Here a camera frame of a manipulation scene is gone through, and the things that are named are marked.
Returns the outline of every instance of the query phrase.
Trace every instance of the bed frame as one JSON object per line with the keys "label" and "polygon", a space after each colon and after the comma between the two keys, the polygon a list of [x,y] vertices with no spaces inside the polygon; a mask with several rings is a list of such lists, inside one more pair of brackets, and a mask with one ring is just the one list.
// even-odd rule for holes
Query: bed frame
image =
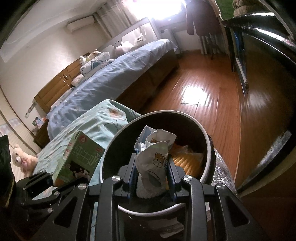
{"label": "bed frame", "polygon": [[[153,96],[158,85],[178,66],[174,50],[168,51],[133,82],[116,101],[135,111],[139,111],[145,102]],[[81,64],[77,59],[38,92],[34,99],[45,113],[48,113],[50,107],[71,87],[72,80],[80,74],[80,68]]]}

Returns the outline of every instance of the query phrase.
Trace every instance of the metal screw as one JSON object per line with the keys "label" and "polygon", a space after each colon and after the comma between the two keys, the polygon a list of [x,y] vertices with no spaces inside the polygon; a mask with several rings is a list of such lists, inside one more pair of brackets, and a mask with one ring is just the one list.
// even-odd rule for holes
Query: metal screw
{"label": "metal screw", "polygon": [[112,180],[115,181],[115,182],[119,181],[120,179],[121,179],[121,177],[118,176],[118,175],[115,175],[115,176],[112,177]]}
{"label": "metal screw", "polygon": [[225,184],[223,184],[223,183],[218,183],[218,184],[217,184],[217,188],[219,188],[219,189],[225,189],[226,186],[225,186]]}
{"label": "metal screw", "polygon": [[81,183],[78,185],[78,189],[80,190],[83,190],[83,189],[86,189],[87,188],[87,185],[85,183]]}
{"label": "metal screw", "polygon": [[185,181],[191,181],[192,180],[192,176],[189,176],[189,175],[185,175],[184,177],[183,177],[183,179],[185,180]]}

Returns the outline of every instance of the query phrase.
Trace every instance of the pink teddy bear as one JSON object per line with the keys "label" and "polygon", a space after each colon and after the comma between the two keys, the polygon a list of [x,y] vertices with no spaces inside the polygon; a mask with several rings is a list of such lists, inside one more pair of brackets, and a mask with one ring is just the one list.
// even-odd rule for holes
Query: pink teddy bear
{"label": "pink teddy bear", "polygon": [[12,162],[17,167],[20,167],[25,177],[29,177],[38,163],[38,158],[23,152],[19,145],[15,145],[12,152]]}

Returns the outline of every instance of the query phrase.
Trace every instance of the wooden nightstand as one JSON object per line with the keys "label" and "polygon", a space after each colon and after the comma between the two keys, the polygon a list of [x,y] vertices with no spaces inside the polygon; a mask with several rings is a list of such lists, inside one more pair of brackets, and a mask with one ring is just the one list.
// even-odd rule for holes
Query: wooden nightstand
{"label": "wooden nightstand", "polygon": [[50,139],[48,137],[48,132],[47,132],[47,125],[48,125],[48,119],[43,123],[41,126],[40,130],[37,132],[34,142],[40,146],[41,149],[43,149],[49,142]]}

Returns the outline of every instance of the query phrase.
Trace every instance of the ceiling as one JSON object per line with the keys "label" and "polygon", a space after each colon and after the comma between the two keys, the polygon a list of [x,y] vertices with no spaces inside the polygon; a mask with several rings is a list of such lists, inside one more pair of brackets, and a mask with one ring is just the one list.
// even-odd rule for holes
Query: ceiling
{"label": "ceiling", "polygon": [[3,44],[0,55],[7,62],[37,37],[91,15],[106,0],[39,0]]}

